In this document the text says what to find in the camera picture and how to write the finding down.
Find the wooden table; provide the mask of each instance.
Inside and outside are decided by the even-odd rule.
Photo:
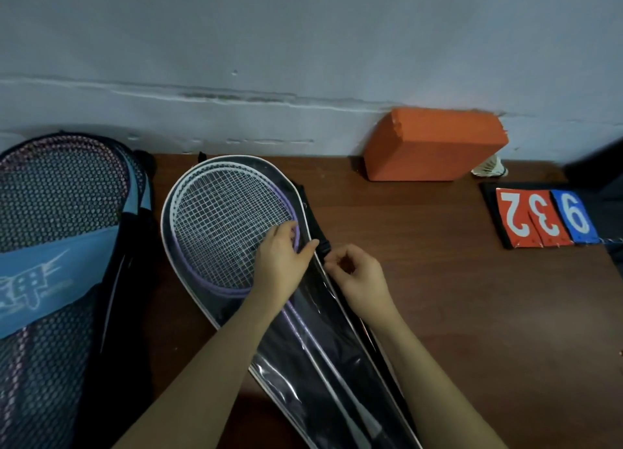
[[[157,214],[192,155],[157,155]],[[477,183],[374,183],[345,158],[272,158],[334,243],[383,264],[394,301],[510,448],[623,447],[623,281],[602,246],[504,250]],[[509,162],[505,180],[562,180]],[[160,394],[214,329],[166,258],[144,320]],[[220,447],[305,447],[252,377]]]

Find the white wall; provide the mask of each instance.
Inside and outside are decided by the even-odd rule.
[[[344,155],[400,104],[500,113],[506,158],[623,136],[620,0],[0,0],[0,43],[24,136]]]

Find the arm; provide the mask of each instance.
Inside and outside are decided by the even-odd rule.
[[[354,272],[341,264],[350,260]],[[324,268],[374,332],[391,362],[425,448],[506,446],[417,340],[391,299],[379,262],[354,245],[337,248]]]
[[[216,447],[262,336],[298,287],[318,245],[310,241],[296,254],[294,225],[269,229],[255,257],[253,288],[241,307],[115,449]]]

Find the forearm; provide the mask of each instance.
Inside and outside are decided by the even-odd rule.
[[[213,448],[274,313],[251,294],[115,449]]]
[[[394,368],[425,448],[506,447],[402,318],[373,331]]]

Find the orange foam block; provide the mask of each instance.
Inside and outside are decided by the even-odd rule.
[[[502,123],[491,113],[394,108],[363,157],[370,180],[455,180],[506,144]]]

